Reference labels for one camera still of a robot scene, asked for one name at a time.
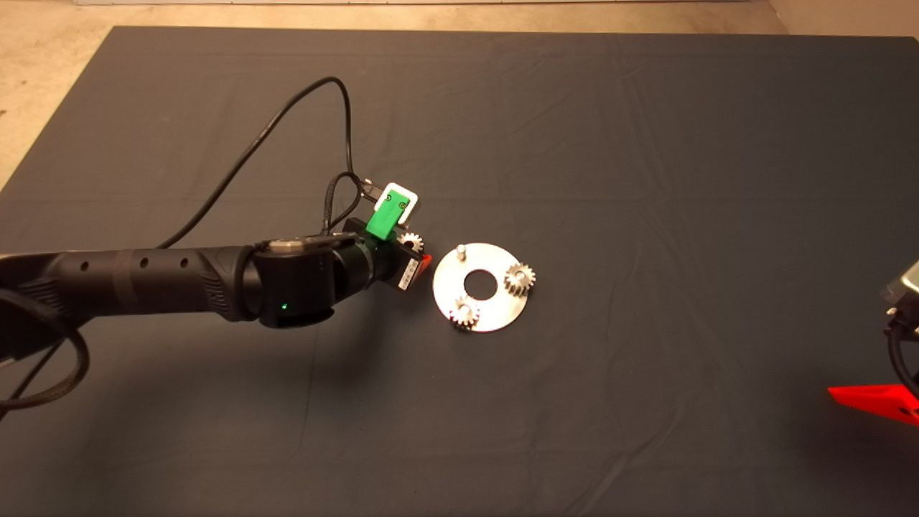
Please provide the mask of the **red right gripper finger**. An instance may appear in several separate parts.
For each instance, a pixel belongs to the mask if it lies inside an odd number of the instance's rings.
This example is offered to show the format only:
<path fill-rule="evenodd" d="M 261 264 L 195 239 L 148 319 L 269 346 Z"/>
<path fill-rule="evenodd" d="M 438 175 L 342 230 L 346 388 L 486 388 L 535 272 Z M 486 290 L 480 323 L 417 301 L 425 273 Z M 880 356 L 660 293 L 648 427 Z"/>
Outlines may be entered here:
<path fill-rule="evenodd" d="M 918 426 L 918 401 L 903 385 L 830 386 L 827 391 L 841 406 Z"/>

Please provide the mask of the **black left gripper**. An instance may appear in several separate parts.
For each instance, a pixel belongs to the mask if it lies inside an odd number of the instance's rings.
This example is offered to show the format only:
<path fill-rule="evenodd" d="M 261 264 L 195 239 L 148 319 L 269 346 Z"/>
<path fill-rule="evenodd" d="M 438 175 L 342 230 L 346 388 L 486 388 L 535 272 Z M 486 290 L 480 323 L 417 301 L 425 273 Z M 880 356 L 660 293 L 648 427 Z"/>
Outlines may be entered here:
<path fill-rule="evenodd" d="M 365 229 L 364 220 L 348 218 L 342 226 L 342 290 L 359 292 L 372 284 L 387 284 L 402 292 L 427 270 L 433 256 L 424 252 L 416 233 L 395 233 L 381 240 Z"/>

